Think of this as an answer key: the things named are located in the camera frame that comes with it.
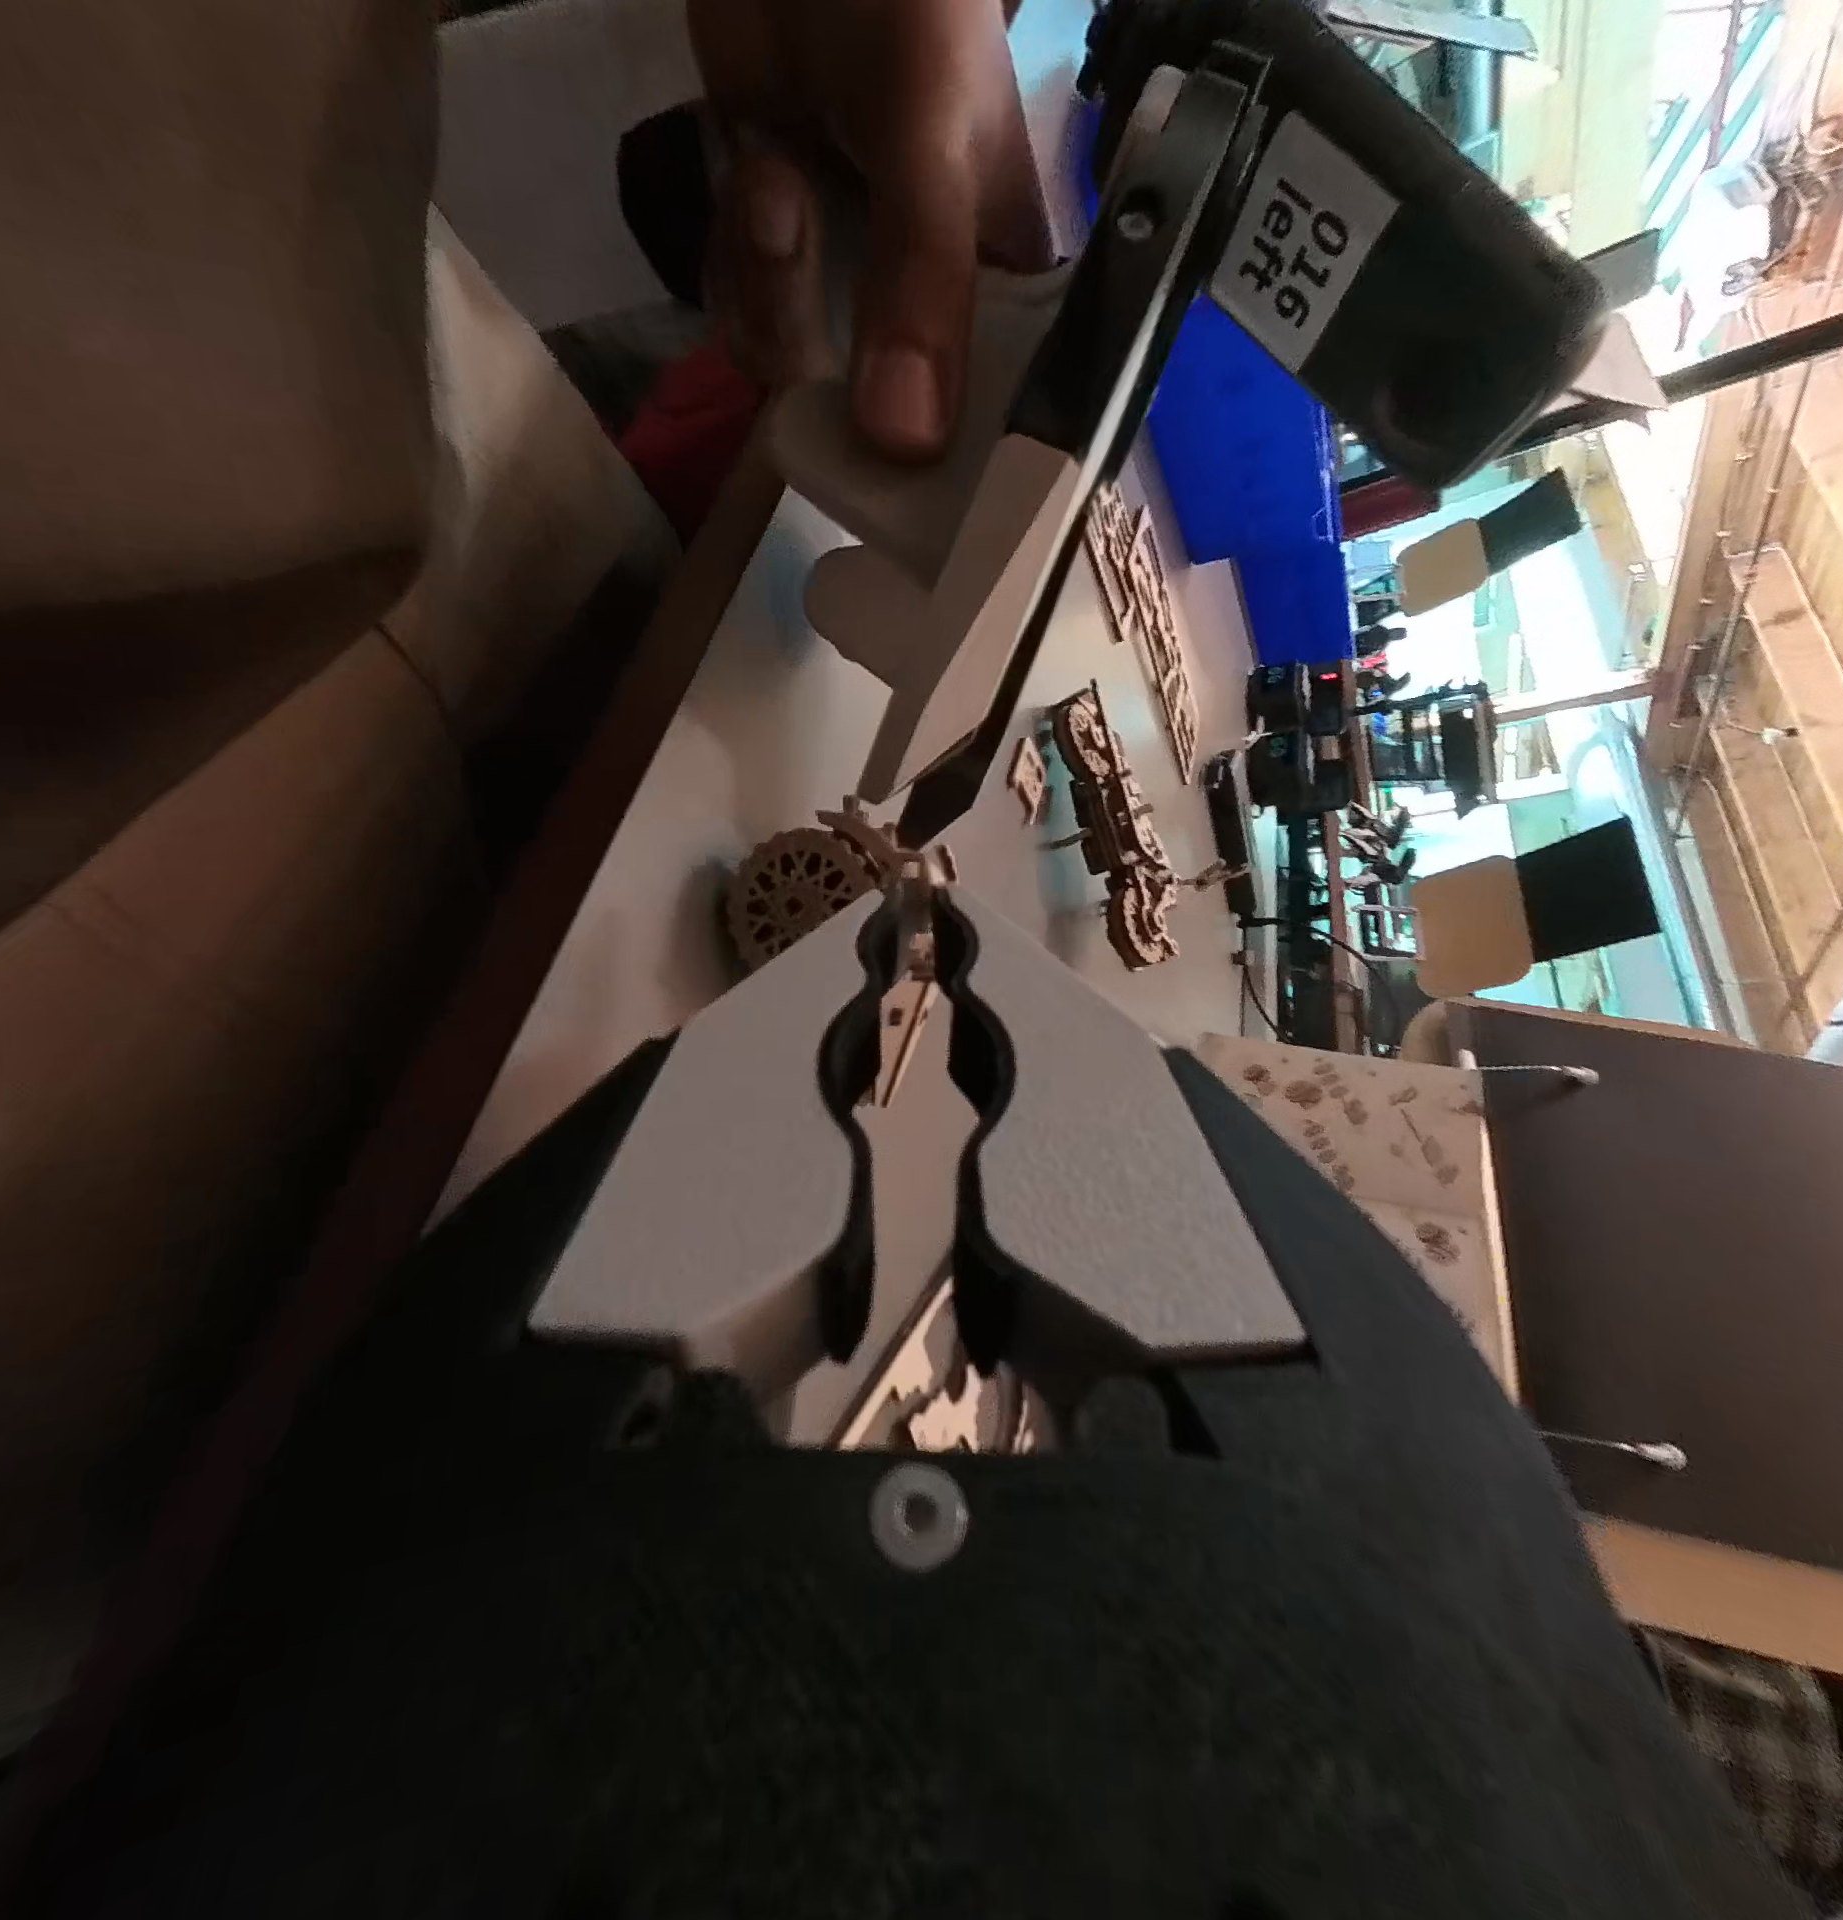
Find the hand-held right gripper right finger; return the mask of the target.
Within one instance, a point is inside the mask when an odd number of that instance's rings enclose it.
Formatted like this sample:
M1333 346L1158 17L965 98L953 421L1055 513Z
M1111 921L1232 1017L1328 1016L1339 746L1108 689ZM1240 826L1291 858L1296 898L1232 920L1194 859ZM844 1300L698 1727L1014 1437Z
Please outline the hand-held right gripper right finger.
M974 1367L1071 1407L1103 1379L1303 1357L1172 1052L962 887L930 909L974 1122L948 1268Z

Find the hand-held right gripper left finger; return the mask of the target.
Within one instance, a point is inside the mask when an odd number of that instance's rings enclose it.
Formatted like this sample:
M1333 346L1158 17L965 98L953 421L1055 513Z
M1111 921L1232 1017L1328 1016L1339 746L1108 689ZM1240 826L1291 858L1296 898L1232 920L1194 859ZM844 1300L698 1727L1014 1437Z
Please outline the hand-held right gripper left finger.
M866 898L681 1027L549 1267L527 1338L738 1379L838 1443L904 1312L871 1117L899 912Z

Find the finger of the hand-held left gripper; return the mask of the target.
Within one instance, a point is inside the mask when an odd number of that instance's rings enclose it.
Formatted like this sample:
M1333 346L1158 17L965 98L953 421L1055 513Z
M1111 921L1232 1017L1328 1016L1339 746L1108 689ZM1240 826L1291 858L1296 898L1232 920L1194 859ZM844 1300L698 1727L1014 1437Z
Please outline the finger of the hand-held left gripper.
M899 839L940 839L980 800L1074 558L1083 483L1071 455L1029 434L989 457L927 605L927 639L948 652L889 776Z

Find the paper instruction booklet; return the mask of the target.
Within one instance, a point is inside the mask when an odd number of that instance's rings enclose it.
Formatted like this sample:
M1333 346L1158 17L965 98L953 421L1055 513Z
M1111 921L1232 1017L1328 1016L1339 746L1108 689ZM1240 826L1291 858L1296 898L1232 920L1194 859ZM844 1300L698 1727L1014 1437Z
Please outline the paper instruction booklet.
M1405 1252L1520 1402L1482 1071L1215 1033L1194 1057Z

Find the small wooden peg piece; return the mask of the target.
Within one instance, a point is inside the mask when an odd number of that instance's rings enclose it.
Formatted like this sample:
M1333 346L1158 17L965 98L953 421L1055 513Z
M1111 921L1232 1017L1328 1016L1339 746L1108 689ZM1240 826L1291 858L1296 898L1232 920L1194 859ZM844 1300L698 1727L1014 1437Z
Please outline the small wooden peg piece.
M899 839L896 829L883 826L860 796L844 796L836 809L819 809L814 819L844 851L860 858L869 880L881 891L895 887L910 867L923 869L936 884L959 880L959 862L953 846L933 842L919 852L911 852ZM873 1091L878 1108L888 1108L899 1098L940 998L933 929L917 928L906 933L904 954L901 973L881 1002L881 1069Z

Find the grey desk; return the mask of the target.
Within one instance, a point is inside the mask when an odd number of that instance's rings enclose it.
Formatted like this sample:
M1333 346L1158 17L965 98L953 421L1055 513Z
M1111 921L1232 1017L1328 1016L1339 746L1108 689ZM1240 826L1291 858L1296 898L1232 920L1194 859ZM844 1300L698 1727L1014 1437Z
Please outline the grey desk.
M736 977L720 921L736 852L766 829L813 826L814 803L843 796L885 715L881 684L792 612L813 562L836 544L808 508L782 509L766 532L475 1121L451 1206L420 1242L425 1289L405 1285L405 1306L436 1314L431 1357L457 1400L517 1407L562 1396L607 1407L648 1373L686 1377L654 1360L546 1348L527 1338L527 1314L674 1036L756 974ZM955 887L1047 947L983 889ZM1158 1043L1188 1033L1181 1016L1103 997ZM948 1043L949 1009L936 1001L895 1104L878 1108L871 1096L904 1206L899 1326L929 1287L953 1284L955 1175L974 1122L948 1075ZM1333 1242L1358 1250L1366 1222L1188 1051L1169 1051L1296 1309L1296 1259Z

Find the wooden cutout sheet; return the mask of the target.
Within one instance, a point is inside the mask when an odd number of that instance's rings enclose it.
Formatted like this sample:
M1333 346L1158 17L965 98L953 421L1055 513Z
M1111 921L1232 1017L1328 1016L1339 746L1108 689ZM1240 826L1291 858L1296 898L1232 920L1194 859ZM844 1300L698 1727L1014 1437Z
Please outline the wooden cutout sheet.
M1149 685L1159 702L1176 772L1184 784L1194 784L1199 777L1199 699L1149 506L1140 506L1133 518L1126 588L1133 637L1148 662Z

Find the wooden motorcycle model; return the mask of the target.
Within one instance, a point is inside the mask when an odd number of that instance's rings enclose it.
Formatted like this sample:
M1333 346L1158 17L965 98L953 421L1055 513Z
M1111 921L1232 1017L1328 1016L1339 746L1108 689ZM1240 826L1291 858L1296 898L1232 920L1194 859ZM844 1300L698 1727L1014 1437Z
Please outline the wooden motorcycle model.
M1079 821L1064 844L1079 846L1088 869L1107 884L1108 946L1133 973L1159 969L1181 951L1169 921L1184 882L1151 826L1151 805L1100 684L1051 708L1048 722Z

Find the wooden spoked gear wheel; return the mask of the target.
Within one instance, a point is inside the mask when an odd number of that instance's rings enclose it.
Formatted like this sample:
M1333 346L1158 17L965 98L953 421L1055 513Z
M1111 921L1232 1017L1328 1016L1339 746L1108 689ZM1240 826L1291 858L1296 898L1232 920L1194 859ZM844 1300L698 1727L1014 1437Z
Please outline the wooden spoked gear wheel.
M760 842L722 894L722 923L743 973L756 973L881 882L881 867L838 829L806 826Z

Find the black power strip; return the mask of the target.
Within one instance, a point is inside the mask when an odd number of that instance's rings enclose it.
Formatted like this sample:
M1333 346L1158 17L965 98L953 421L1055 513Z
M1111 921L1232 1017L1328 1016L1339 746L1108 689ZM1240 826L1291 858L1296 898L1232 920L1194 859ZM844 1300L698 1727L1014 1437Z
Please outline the black power strip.
M1251 837L1255 809L1246 784L1244 753L1227 749L1209 759L1199 783L1224 874L1224 904L1232 920L1250 923L1259 914L1259 882Z

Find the black battery charger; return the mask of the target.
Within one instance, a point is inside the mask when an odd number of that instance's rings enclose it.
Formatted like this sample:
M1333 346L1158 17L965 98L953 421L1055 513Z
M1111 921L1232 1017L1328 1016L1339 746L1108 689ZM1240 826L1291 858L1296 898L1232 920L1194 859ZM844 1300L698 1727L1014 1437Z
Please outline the black battery charger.
M1348 737L1261 733L1246 749L1251 803L1284 819L1317 819L1358 798Z
M1353 673L1344 673L1343 661L1259 665L1248 679L1250 722L1262 733L1339 737L1353 689Z

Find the blue plastic bin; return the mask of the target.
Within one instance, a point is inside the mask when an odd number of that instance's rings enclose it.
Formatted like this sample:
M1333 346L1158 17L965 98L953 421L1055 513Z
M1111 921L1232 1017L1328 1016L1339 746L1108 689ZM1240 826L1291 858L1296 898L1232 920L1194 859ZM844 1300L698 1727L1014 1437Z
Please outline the blue plastic bin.
M1149 438L1188 562L1343 541L1333 417L1211 296L1181 317Z
M1337 541L1248 550L1232 569L1262 667L1329 667L1355 653L1348 568Z

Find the cream and black hanging panel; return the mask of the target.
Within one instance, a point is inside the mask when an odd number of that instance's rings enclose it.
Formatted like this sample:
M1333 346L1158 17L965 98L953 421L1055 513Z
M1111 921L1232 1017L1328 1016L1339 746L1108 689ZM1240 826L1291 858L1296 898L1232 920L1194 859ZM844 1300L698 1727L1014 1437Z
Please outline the cream and black hanging panel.
M1503 569L1575 537L1579 526L1572 478L1550 470L1484 517L1410 544L1395 565L1399 610L1414 617L1473 596Z
M1421 879L1410 911L1414 977L1431 1001L1511 988L1536 966L1662 929L1630 817Z

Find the person's brown shirt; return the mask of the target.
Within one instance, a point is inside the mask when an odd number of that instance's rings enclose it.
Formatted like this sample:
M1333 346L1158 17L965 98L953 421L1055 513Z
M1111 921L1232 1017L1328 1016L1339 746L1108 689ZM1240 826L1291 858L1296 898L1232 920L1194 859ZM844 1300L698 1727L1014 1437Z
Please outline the person's brown shirt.
M629 4L0 4L0 1763L675 558L540 332Z

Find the dark book stand board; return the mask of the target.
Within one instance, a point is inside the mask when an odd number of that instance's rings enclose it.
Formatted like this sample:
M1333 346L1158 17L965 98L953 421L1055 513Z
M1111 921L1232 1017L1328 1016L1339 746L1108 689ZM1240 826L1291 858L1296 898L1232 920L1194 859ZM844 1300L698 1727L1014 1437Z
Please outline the dark book stand board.
M1452 1002L1518 1393L1633 1624L1843 1675L1843 1066Z

